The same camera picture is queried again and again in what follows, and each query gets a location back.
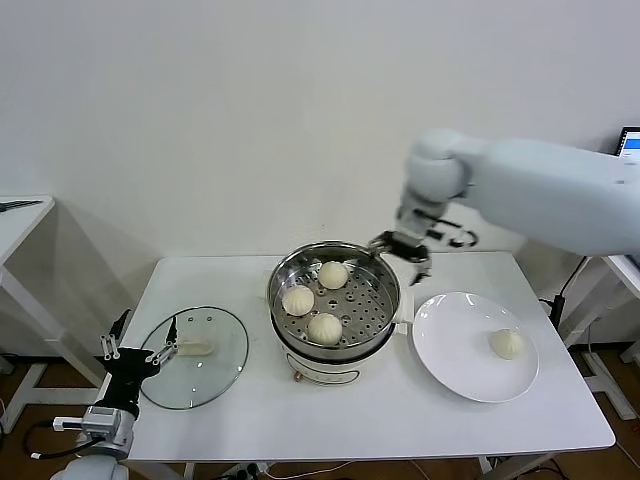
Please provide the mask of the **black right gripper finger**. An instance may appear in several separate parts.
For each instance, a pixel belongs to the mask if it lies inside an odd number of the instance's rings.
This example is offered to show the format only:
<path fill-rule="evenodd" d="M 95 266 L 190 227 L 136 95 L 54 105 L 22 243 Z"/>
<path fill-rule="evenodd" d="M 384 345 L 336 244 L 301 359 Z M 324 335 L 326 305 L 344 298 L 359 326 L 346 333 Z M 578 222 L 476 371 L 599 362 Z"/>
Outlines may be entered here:
<path fill-rule="evenodd" d="M 430 258 L 422 259 L 420 261 L 413 262 L 414 275 L 409 285 L 414 286 L 424 281 L 431 275 L 432 261 Z"/>
<path fill-rule="evenodd" d="M 394 245 L 394 232 L 385 230 L 367 243 L 371 253 L 389 253 Z"/>

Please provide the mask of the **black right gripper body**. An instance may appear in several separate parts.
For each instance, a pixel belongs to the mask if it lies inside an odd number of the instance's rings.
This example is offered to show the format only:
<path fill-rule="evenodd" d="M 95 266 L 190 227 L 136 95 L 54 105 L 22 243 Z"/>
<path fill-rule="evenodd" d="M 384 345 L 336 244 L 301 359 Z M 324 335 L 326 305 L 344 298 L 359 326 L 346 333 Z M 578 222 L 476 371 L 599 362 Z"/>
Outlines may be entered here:
<path fill-rule="evenodd" d="M 429 249 L 418 238 L 402 232 L 391 232 L 387 241 L 388 253 L 407 262 L 419 264 L 430 261 Z"/>

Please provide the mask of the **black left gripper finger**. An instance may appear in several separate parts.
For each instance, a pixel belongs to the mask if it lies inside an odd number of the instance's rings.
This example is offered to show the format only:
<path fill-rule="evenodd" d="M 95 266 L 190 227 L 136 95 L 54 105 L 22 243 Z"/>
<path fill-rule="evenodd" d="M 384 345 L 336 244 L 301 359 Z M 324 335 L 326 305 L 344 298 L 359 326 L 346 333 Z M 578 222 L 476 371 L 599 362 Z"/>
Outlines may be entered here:
<path fill-rule="evenodd" d="M 145 359 L 152 365 L 164 365 L 178 352 L 177 318 L 171 317 L 158 325 L 145 339 L 144 349 L 151 353 Z"/>
<path fill-rule="evenodd" d="M 120 358 L 119 341 L 130 313 L 131 310 L 126 309 L 112 324 L 109 332 L 100 336 L 104 361 L 117 360 Z"/>

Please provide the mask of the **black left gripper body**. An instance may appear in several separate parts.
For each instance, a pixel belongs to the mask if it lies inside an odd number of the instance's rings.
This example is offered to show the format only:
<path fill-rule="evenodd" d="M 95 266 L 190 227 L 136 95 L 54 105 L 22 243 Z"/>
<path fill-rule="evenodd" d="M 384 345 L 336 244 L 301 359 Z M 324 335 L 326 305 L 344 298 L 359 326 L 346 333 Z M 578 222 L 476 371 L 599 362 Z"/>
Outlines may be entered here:
<path fill-rule="evenodd" d="M 111 379 L 99 405 L 138 415 L 142 383 L 157 374 L 157 366 L 152 360 L 154 355 L 151 350 L 122 348 L 118 359 L 104 360 L 103 365 Z"/>

